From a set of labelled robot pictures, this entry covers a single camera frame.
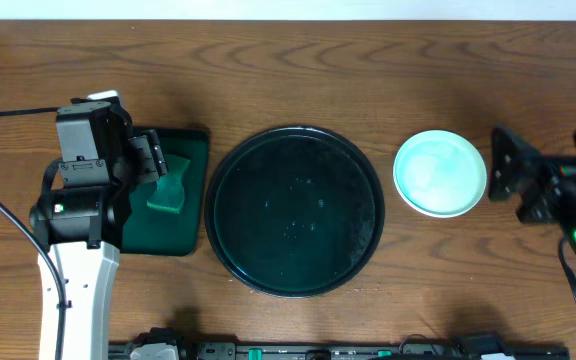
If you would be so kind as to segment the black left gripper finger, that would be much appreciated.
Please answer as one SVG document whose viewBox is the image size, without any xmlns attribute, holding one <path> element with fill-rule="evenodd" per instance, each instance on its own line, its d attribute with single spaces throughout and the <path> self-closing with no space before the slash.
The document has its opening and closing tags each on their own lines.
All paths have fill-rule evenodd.
<svg viewBox="0 0 576 360">
<path fill-rule="evenodd" d="M 168 168 L 161 148 L 160 140 L 154 129 L 142 131 L 147 144 L 142 146 L 142 172 L 147 178 L 160 178 L 167 174 Z"/>
<path fill-rule="evenodd" d="M 131 154 L 135 156 L 137 165 L 136 169 L 136 182 L 138 184 L 146 184 L 151 182 L 156 182 L 159 178 L 147 178 L 142 172 L 142 146 L 146 145 L 147 142 L 144 136 L 141 134 L 139 136 L 134 136 L 128 140 L 128 144 L 131 148 Z"/>
</svg>

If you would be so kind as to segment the green scouring sponge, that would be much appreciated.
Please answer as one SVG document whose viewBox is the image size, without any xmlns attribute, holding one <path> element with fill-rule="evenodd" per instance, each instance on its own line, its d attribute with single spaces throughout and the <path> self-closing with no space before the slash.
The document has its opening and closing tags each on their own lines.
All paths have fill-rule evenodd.
<svg viewBox="0 0 576 360">
<path fill-rule="evenodd" d="M 148 198 L 150 209 L 179 214 L 185 203 L 183 180 L 190 161 L 177 155 L 165 154 L 167 173 L 156 182 L 154 193 Z"/>
</svg>

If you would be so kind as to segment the light green back plate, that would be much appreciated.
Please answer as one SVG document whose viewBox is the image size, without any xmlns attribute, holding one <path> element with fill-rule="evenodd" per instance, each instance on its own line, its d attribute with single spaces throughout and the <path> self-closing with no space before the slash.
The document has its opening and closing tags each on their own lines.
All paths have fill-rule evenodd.
<svg viewBox="0 0 576 360">
<path fill-rule="evenodd" d="M 416 211 L 435 218 L 463 215 L 481 200 L 487 169 L 477 148 L 445 130 L 427 130 L 406 140 L 392 167 L 401 198 Z"/>
</svg>

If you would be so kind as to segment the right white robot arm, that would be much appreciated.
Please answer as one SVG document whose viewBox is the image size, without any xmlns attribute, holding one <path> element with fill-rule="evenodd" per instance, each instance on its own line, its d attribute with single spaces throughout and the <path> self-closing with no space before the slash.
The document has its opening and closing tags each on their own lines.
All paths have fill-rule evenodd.
<svg viewBox="0 0 576 360">
<path fill-rule="evenodd" d="M 131 194 L 125 253 L 185 256 L 205 229 L 219 261 L 244 284 L 300 298 L 348 282 L 375 252 L 384 194 L 348 139 L 321 128 L 271 129 L 238 145 L 205 181 L 204 147 L 181 130 L 162 129 L 159 137 L 169 172 Z M 544 155 L 503 127 L 492 131 L 491 145 L 485 163 L 453 132 L 418 133 L 395 157 L 395 188 L 437 218 L 462 215 L 482 197 L 519 194 L 520 222 L 560 226 L 562 244 L 576 254 L 576 154 Z"/>
</svg>

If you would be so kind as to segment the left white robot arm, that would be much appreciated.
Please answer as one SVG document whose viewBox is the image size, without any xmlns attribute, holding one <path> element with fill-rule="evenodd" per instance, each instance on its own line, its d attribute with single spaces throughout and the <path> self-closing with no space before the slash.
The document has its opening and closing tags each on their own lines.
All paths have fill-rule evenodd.
<svg viewBox="0 0 576 360">
<path fill-rule="evenodd" d="M 39 243 L 42 359 L 105 359 L 130 193 L 165 176 L 153 130 L 134 134 L 119 95 L 76 98 L 56 116 L 61 156 L 45 170 L 30 222 Z"/>
</svg>

